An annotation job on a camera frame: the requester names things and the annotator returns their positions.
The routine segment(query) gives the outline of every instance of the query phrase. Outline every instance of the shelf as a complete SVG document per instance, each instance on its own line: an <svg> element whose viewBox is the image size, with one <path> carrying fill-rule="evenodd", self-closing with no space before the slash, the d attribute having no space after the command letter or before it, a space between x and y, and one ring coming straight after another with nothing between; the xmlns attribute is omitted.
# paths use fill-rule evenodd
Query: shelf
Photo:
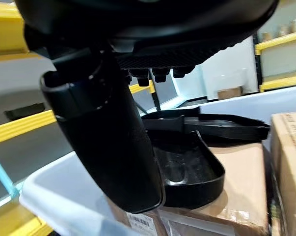
<svg viewBox="0 0 296 236"><path fill-rule="evenodd" d="M275 47L281 44L293 42L296 40L296 32L295 33L290 33L286 36L282 36L279 38L275 38L266 42L258 43L255 45L255 54L260 55L261 51L266 49L266 48L271 48Z"/></svg>
<svg viewBox="0 0 296 236"><path fill-rule="evenodd" d="M145 89L148 89L149 90L149 93L154 93L155 92L155 89L154 89L154 86L153 86L153 82L152 80L149 80L149 86L146 86L146 87L140 87L139 84L135 84L135 85L131 85L129 86L129 89L130 89L130 92L132 94L136 93L136 92L140 92L140 91L143 91Z"/></svg>
<svg viewBox="0 0 296 236"><path fill-rule="evenodd" d="M264 78L264 82L260 85L260 92L270 89L279 89L284 87L296 86L296 72L284 73Z"/></svg>
<svg viewBox="0 0 296 236"><path fill-rule="evenodd" d="M152 80L149 80L149 86L140 87L138 84L129 86L132 94L148 89L150 93L154 93L155 89ZM12 139L18 135L27 133L31 130L56 122L52 110L41 112L29 117L18 119L0 125L0 142Z"/></svg>

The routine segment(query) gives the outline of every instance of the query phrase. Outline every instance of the metal shelving rack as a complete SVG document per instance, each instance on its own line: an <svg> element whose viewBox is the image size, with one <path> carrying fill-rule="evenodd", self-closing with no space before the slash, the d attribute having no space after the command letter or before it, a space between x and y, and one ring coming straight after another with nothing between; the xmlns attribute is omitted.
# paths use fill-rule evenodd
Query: metal shelving rack
<svg viewBox="0 0 296 236"><path fill-rule="evenodd" d="M266 42L255 44L256 68L258 69L261 66L260 55L263 50L266 50L272 47L277 47L293 41L296 41L296 32L290 33L286 36L275 38ZM262 73L260 70L259 72L257 70L257 74L258 73L260 74L260 76L262 76ZM259 82L258 84L259 84L260 92L264 92L270 89L279 89L284 87L296 86L296 72L264 77L262 79L262 83Z"/></svg>

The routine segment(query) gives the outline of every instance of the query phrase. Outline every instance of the brown cardboard box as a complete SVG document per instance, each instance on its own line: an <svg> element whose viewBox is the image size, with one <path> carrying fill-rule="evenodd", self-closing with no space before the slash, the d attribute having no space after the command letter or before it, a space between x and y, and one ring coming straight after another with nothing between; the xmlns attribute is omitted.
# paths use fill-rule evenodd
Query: brown cardboard box
<svg viewBox="0 0 296 236"><path fill-rule="evenodd" d="M289 236L296 236L296 113L272 116L271 153Z"/></svg>
<svg viewBox="0 0 296 236"><path fill-rule="evenodd" d="M211 204L194 210L160 207L154 211L156 227L163 222L168 229L169 224L166 223L170 221L171 230L177 232L176 235L221 235L208 233L210 229L204 225L209 222L210 227L213 225L217 230L230 230L237 236L268 235L262 145L213 147L211 150L226 170L222 194ZM119 208L116 210L116 207L113 211L115 215L122 212ZM164 228L157 230L157 235L166 235Z"/></svg>
<svg viewBox="0 0 296 236"><path fill-rule="evenodd" d="M217 92L217 96L219 100L229 99L232 97L240 97L242 95L242 88L230 88L224 89Z"/></svg>

